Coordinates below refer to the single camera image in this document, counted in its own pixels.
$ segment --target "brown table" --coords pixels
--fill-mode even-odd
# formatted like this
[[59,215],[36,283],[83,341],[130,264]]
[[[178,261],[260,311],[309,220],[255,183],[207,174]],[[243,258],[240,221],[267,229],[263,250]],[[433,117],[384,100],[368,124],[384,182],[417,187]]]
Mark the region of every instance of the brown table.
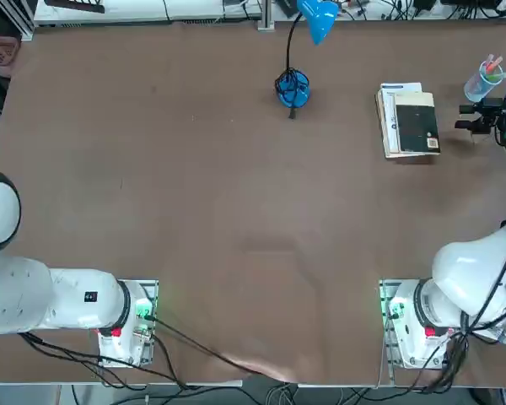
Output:
[[[296,121],[272,89],[286,35],[247,24],[39,32],[0,126],[0,170],[24,204],[8,252],[157,278],[160,316],[267,374],[375,384],[379,279],[428,277],[442,245],[506,218],[506,153],[453,129],[468,76],[489,52],[506,60],[506,24],[338,24],[318,47],[300,27],[292,64],[312,95]],[[386,81],[433,92],[443,153],[432,164],[384,159],[374,94]],[[86,350],[90,333],[40,335]],[[165,337],[183,379],[243,376]],[[458,383],[506,386],[506,348],[471,351]],[[160,355],[153,367],[165,370]],[[414,375],[397,371],[396,383]],[[92,377],[8,336],[0,381]]]

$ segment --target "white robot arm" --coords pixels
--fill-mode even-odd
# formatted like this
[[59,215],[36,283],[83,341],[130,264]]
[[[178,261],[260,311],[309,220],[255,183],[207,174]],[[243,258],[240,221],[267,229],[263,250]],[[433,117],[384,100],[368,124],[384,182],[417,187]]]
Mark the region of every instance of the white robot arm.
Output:
[[[0,251],[21,218],[19,194],[0,173]],[[37,329],[96,329],[100,354],[140,365],[150,348],[153,302],[138,281],[94,269],[48,268],[0,253],[0,334]],[[122,366],[107,362],[105,366]]]
[[389,312],[407,368],[423,367],[437,347],[428,368],[440,368],[448,337],[464,316],[468,324],[479,316],[482,330],[475,333],[506,344],[506,224],[480,240],[444,246],[433,259],[433,277],[403,281]]

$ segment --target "blue desk lamp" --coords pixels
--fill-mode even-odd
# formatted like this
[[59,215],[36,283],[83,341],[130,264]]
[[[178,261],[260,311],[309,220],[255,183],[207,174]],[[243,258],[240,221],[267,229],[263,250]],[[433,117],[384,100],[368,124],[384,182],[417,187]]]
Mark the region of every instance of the blue desk lamp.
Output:
[[330,1],[298,0],[298,10],[298,16],[288,33],[287,67],[275,83],[277,97],[287,108],[290,108],[288,117],[291,119],[296,117],[296,109],[303,107],[310,97],[310,81],[307,76],[290,67],[290,41],[293,38],[294,27],[303,15],[310,25],[313,43],[319,45],[334,25],[339,7]]

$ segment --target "stack of books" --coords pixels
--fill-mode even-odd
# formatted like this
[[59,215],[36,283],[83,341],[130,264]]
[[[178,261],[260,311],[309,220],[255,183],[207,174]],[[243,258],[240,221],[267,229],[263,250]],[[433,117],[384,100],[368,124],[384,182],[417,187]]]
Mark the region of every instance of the stack of books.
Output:
[[387,159],[440,154],[433,95],[420,83],[384,83],[375,98]]

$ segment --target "red button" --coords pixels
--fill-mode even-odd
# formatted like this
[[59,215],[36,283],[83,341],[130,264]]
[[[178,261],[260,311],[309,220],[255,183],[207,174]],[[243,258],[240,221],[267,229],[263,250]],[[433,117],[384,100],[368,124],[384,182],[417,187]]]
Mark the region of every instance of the red button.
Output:
[[428,338],[430,336],[435,336],[435,328],[434,327],[425,327],[425,336]]

